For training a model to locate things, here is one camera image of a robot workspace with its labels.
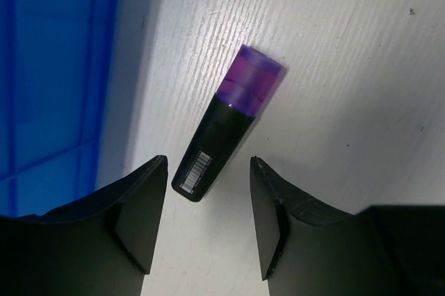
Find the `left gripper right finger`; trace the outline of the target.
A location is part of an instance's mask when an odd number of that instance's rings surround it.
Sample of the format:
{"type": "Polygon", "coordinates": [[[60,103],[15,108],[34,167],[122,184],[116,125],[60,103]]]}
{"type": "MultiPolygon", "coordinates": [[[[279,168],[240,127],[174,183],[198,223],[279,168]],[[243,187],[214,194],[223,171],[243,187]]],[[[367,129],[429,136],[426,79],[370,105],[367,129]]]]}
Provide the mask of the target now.
{"type": "Polygon", "coordinates": [[[443,295],[444,207],[332,207],[250,160],[261,278],[271,295],[443,295]]]}

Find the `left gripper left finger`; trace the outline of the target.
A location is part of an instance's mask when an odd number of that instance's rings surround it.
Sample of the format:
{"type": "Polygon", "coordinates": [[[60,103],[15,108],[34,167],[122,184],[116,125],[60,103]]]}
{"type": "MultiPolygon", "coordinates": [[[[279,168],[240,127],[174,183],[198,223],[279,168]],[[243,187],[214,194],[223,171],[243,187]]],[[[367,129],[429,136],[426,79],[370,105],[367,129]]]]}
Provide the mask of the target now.
{"type": "Polygon", "coordinates": [[[1,218],[2,295],[139,295],[149,274],[168,159],[44,215],[1,218]]]}

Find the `purple cap black highlighter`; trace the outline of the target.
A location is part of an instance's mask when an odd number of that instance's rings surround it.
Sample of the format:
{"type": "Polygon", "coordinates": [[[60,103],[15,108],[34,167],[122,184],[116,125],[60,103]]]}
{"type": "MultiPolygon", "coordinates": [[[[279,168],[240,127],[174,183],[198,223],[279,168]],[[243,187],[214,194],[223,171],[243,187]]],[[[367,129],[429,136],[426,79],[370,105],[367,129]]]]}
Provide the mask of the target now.
{"type": "Polygon", "coordinates": [[[243,44],[212,97],[172,179],[192,202],[206,195],[248,129],[264,110],[284,66],[243,44]]]}

